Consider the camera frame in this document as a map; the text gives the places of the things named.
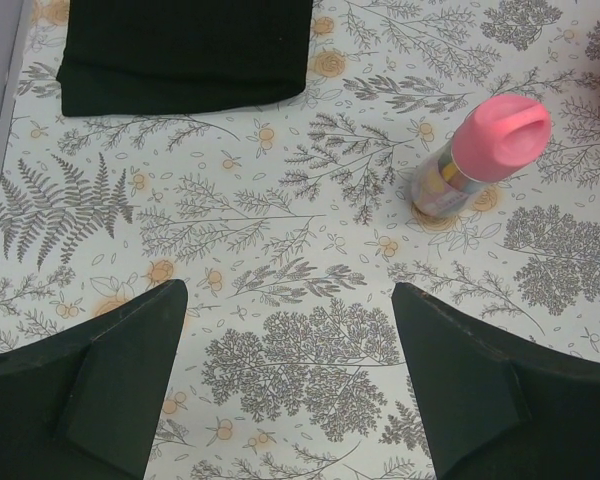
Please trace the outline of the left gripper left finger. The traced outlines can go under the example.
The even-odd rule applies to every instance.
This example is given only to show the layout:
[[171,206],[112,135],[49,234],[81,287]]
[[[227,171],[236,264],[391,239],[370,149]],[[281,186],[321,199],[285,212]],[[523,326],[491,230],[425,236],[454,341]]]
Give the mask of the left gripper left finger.
[[181,280],[0,354],[0,479],[141,479],[188,302]]

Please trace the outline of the black cloth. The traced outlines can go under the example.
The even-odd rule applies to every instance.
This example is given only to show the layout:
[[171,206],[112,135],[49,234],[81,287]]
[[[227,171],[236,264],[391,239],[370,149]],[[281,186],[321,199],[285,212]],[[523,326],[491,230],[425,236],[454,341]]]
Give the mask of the black cloth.
[[306,86],[310,1],[73,1],[66,117],[268,105]]

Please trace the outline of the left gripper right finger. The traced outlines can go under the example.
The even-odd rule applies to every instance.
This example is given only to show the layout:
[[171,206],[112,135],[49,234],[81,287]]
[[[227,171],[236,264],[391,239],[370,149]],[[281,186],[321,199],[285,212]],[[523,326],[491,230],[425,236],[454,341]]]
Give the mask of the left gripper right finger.
[[409,283],[392,305],[439,479],[600,479],[600,363]]

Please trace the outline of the pink capped tube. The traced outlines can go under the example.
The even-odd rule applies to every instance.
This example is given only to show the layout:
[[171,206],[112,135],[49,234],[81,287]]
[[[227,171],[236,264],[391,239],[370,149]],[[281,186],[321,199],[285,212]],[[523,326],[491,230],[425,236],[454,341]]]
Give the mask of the pink capped tube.
[[502,94],[484,101],[438,152],[416,168],[412,204],[430,217],[457,215],[487,187],[537,160],[551,130],[549,111],[537,100]]

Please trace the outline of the floral table mat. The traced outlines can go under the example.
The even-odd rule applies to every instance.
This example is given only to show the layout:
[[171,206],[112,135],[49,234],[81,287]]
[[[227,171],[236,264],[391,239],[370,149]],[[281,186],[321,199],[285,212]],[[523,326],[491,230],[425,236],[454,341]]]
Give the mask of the floral table mat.
[[[69,119],[65,1],[30,1],[0,174],[0,354],[179,278],[150,479],[431,479],[391,307],[408,281],[600,362],[600,1],[317,1],[305,91]],[[548,148],[468,209],[414,168],[519,94]]]

